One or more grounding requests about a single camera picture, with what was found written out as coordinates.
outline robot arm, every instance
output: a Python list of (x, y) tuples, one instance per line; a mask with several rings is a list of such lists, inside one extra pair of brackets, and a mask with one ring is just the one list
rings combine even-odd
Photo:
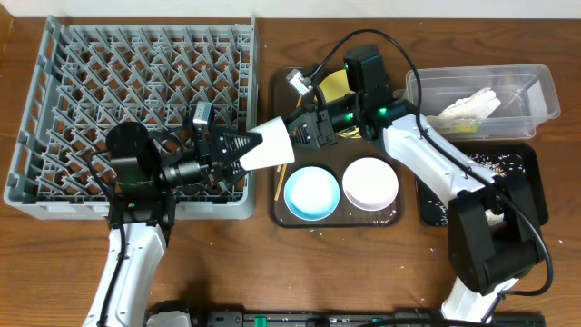
[[(335, 134), (357, 127), (364, 140), (374, 142), (420, 178), (449, 211), (448, 254), (458, 279), (443, 313), (448, 318), (480, 322), (494, 308), (497, 293), (510, 288), (544, 256), (517, 214), (500, 202), (495, 192), (466, 175), (458, 164), (469, 167), (507, 195), (540, 235), (530, 185), (522, 178), (500, 178), (470, 160), (432, 130), (417, 107), (405, 99), (394, 99), (377, 46), (364, 45), (348, 51), (344, 62), (354, 94), (329, 103), (317, 96), (316, 104), (304, 104), (288, 123), (291, 140), (295, 146), (318, 149), (336, 144)], [(287, 79), (292, 85), (310, 80), (297, 77), (296, 70)], [(309, 86), (317, 90), (317, 85)], [(417, 118), (422, 129), (429, 130), (432, 143), (420, 133)], [(452, 163), (432, 144), (458, 163)], [(491, 229), (486, 218), (488, 210), (503, 213), (504, 221)]]
[[(425, 129), (430, 128), (423, 115), (420, 121)], [(494, 182), (493, 177), (497, 175), (495, 172), (470, 160), (434, 131), (431, 131), (430, 135), (465, 166), (472, 167), (474, 172), (485, 177), (490, 183)], [(388, 128), (384, 128), (381, 141), (383, 142), (382, 150), (414, 172), (444, 204), (455, 199), (460, 191), (475, 192), (484, 187), (482, 183), (465, 176), (456, 165), (421, 137), (416, 127), (416, 117), (413, 114), (403, 116), (393, 121)]]
[[(165, 254), (165, 237), (159, 225), (129, 223), (124, 226), (124, 229), (127, 235), (127, 248), (107, 309), (107, 326), (110, 327), (143, 325), (153, 276)], [(113, 229), (109, 234), (107, 263), (83, 327), (98, 326), (105, 294), (111, 283), (120, 251), (120, 230)]]
[[(192, 118), (185, 121), (192, 145), (188, 149), (176, 137), (149, 132), (139, 123), (118, 124), (109, 131), (105, 143), (121, 192), (112, 197), (100, 185), (110, 201), (110, 248), (83, 326), (142, 326), (153, 276), (173, 227), (176, 202), (172, 189), (187, 185), (224, 191), (247, 173), (241, 158), (261, 145), (261, 132), (212, 126), (213, 112), (211, 104), (198, 103)], [(282, 121), (280, 124), (285, 134)], [(161, 155), (154, 139), (174, 142), (180, 149)], [(94, 170), (91, 173), (100, 183)], [(190, 320), (187, 312), (178, 310), (158, 313), (147, 325), (189, 327)]]

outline white cloth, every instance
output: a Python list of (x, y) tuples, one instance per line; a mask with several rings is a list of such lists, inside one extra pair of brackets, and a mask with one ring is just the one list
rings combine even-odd
[(442, 119), (487, 118), (500, 106), (497, 94), (489, 87), (474, 93), (469, 98), (459, 99), (438, 116)]

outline blue bowl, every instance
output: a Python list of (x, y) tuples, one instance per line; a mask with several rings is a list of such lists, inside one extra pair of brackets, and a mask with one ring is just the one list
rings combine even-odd
[(337, 208), (339, 199), (339, 183), (319, 167), (299, 169), (284, 185), (284, 202), (292, 214), (305, 221), (327, 218)]

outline white paper cone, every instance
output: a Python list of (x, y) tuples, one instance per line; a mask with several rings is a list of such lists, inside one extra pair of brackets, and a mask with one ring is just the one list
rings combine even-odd
[(291, 139), (280, 117), (256, 126), (250, 132), (262, 134), (262, 143), (240, 158), (242, 168), (251, 171), (294, 163)]

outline brown tray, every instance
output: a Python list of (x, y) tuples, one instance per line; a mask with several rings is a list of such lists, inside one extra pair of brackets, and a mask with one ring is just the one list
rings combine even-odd
[[(297, 92), (286, 81), (285, 76), (292, 68), (284, 68), (277, 71), (270, 80), (269, 90), (269, 117), (277, 116), (287, 118), (296, 108), (299, 101)], [(399, 163), (384, 154), (377, 146), (361, 139), (340, 138), (339, 143), (332, 146), (324, 146), (319, 150), (295, 148), (295, 162), (286, 168), (284, 181), (281, 186), (278, 201), (274, 201), (281, 173), (277, 173), (277, 167), (269, 170), (269, 215), (278, 225), (285, 228), (313, 228), (313, 227), (386, 227), (396, 223), (403, 210), (401, 179), (399, 176)], [(377, 212), (363, 211), (345, 197), (341, 187), (343, 173), (354, 161), (374, 157), (389, 164), (396, 173), (399, 182), (399, 191), (396, 200), (387, 208)], [(298, 218), (289, 211), (284, 202), (284, 185), (294, 172), (307, 166), (318, 166), (328, 170), (339, 183), (341, 188), (340, 201), (337, 209), (327, 218), (309, 222)]]

